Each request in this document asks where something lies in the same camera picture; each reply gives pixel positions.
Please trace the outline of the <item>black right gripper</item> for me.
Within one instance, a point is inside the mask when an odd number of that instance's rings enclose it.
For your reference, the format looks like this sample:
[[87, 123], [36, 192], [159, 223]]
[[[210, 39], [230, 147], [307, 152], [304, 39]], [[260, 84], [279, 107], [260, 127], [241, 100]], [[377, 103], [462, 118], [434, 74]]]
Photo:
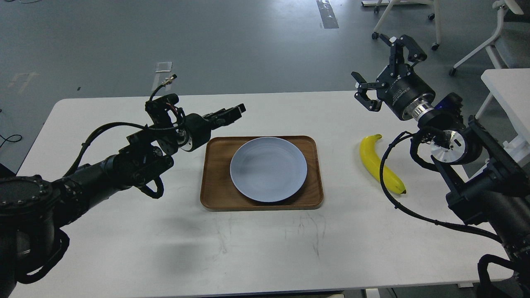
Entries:
[[[382, 70], [376, 82], [368, 83], [358, 72], [352, 72], [356, 81], [354, 98], [371, 112], [379, 112], [383, 102], [394, 112], [399, 120], [412, 119], [409, 105], [419, 99], [431, 104], [435, 91], [413, 70], [427, 59], [427, 54], [409, 35], [399, 38], [379, 34], [390, 47], [389, 64]], [[376, 99], [370, 98], [368, 91], [376, 91]]]

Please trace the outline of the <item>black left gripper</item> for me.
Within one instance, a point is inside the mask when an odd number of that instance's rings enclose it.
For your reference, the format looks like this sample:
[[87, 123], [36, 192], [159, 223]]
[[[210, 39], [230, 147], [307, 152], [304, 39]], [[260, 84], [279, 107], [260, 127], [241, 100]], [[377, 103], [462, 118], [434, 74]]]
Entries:
[[178, 147], [184, 151], [194, 151], [202, 147], [211, 138], [212, 129], [229, 126], [242, 117], [246, 112], [246, 106], [239, 104], [229, 109], [220, 109], [215, 113], [199, 115], [187, 114], [184, 123], [185, 136], [178, 142]]

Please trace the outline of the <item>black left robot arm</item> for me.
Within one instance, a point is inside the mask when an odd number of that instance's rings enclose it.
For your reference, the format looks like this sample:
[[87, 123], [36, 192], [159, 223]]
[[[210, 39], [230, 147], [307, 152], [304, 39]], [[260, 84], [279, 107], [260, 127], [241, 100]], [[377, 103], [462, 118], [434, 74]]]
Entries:
[[[185, 113], [176, 94], [156, 98], [176, 79], [165, 79], [145, 102], [152, 125], [123, 121], [96, 128], [82, 143], [78, 156], [59, 179], [41, 175], [1, 179], [1, 296], [7, 298], [17, 284], [39, 281], [63, 258], [69, 245], [61, 230], [91, 208], [119, 191], [132, 187], [159, 199], [164, 194], [161, 175], [174, 166], [178, 150], [194, 151], [211, 138], [211, 132], [233, 124], [246, 111], [244, 104], [214, 113]], [[111, 128], [128, 126], [138, 132], [128, 145], [96, 164], [81, 164], [89, 146]]]

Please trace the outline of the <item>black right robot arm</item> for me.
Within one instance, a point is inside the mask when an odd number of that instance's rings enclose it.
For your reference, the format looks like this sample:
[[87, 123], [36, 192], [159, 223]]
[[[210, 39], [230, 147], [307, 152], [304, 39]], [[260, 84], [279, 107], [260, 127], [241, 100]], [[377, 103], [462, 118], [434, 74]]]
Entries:
[[[530, 210], [529, 177], [521, 166], [472, 115], [464, 124], [462, 98], [447, 94], [432, 105], [435, 91], [414, 71], [426, 60], [426, 53], [416, 41], [373, 33], [390, 47], [388, 65], [375, 82], [367, 82], [357, 72], [355, 99], [373, 112], [386, 104], [399, 120], [414, 119], [415, 133], [402, 132], [382, 158], [375, 152], [381, 135], [365, 137], [359, 155], [366, 170], [380, 183], [383, 193], [394, 207], [409, 216], [451, 230], [485, 236], [502, 245], [507, 259], [486, 254], [479, 259], [477, 271], [479, 298], [507, 298], [496, 287], [488, 272], [489, 264], [512, 270], [523, 296], [529, 296]], [[449, 188], [446, 201], [462, 224], [441, 222], [422, 216], [398, 202], [393, 194], [405, 194], [401, 179], [386, 167], [385, 161], [397, 144], [410, 140], [411, 158], [427, 170], [441, 175]]]

